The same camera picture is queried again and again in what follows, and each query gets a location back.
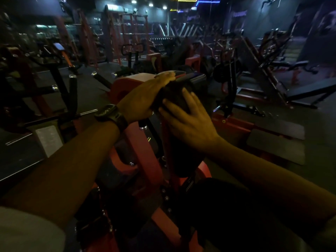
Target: wristwatch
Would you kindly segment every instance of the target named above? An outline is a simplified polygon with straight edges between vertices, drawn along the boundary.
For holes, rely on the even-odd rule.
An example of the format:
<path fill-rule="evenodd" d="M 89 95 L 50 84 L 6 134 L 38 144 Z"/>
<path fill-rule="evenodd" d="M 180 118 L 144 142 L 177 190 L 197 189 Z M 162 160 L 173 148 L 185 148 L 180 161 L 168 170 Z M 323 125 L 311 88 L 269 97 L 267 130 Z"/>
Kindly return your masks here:
<path fill-rule="evenodd" d="M 113 121 L 122 133 L 127 127 L 128 122 L 123 114 L 120 113 L 118 107 L 114 104 L 108 104 L 99 109 L 94 117 L 99 122 Z"/>

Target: white sleeve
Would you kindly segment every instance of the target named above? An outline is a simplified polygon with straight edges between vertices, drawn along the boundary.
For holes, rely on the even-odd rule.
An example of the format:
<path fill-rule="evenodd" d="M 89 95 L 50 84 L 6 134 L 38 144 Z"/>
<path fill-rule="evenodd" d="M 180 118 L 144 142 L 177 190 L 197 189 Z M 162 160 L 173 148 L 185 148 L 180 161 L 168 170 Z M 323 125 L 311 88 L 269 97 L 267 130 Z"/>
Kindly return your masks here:
<path fill-rule="evenodd" d="M 336 251 L 336 216 L 326 223 L 309 245 L 316 252 Z"/>
<path fill-rule="evenodd" d="M 52 222 L 0 207 L 0 251 L 62 252 L 65 233 Z"/>

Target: yellow neon light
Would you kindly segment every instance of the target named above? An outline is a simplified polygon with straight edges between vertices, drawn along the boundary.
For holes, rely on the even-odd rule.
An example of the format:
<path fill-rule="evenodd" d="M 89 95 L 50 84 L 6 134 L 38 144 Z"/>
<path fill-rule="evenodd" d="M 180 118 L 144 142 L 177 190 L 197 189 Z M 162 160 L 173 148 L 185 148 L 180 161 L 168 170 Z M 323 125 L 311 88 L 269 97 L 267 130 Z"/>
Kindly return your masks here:
<path fill-rule="evenodd" d="M 174 0 L 178 2 L 197 2 L 197 0 Z"/>

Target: blue neon light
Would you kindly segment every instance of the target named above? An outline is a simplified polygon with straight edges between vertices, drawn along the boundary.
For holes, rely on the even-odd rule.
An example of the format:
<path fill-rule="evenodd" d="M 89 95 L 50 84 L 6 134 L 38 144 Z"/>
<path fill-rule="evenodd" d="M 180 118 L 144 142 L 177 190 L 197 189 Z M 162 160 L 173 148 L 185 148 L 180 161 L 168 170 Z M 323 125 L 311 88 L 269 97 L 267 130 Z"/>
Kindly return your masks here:
<path fill-rule="evenodd" d="M 197 7 L 197 5 L 199 4 L 199 3 L 220 3 L 221 1 L 206 1 L 206 0 L 198 0 L 197 2 L 196 2 L 196 7 Z"/>

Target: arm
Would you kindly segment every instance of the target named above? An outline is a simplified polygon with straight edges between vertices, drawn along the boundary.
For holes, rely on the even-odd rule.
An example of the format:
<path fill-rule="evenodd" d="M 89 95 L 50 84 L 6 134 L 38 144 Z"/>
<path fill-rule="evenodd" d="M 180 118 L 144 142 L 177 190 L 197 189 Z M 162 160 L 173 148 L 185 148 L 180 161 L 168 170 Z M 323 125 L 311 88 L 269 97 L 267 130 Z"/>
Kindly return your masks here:
<path fill-rule="evenodd" d="M 175 79 L 174 76 L 173 72 L 160 74 L 119 102 L 118 108 L 128 123 L 152 114 L 150 106 L 155 96 Z M 65 227 L 90 192 L 100 165 L 119 135 L 119 129 L 112 121 L 95 123 L 11 189 L 1 199 L 1 204 Z"/>
<path fill-rule="evenodd" d="M 240 180 L 302 237 L 310 237 L 336 215 L 336 196 L 304 178 L 232 146 L 222 139 L 195 94 L 183 91 L 191 110 L 188 115 L 164 100 L 176 117 L 163 109 L 172 133 Z"/>

